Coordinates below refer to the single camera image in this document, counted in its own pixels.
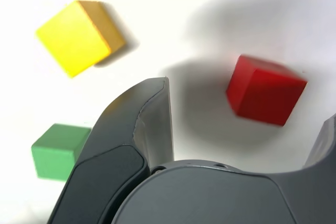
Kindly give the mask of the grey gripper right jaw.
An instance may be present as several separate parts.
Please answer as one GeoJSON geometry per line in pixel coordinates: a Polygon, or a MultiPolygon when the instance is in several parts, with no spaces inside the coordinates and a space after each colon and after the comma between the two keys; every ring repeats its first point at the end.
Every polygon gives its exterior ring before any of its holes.
{"type": "Polygon", "coordinates": [[[205,160],[166,163],[113,223],[335,223],[335,117],[303,169],[260,174],[205,160]]]}

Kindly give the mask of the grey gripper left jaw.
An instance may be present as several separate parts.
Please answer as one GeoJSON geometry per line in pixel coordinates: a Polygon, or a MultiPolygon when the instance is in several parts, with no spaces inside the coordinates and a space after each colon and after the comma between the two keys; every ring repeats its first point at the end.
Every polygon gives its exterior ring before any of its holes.
{"type": "Polygon", "coordinates": [[[149,78],[100,115],[49,223],[111,223],[151,169],[173,159],[169,79],[149,78]]]}

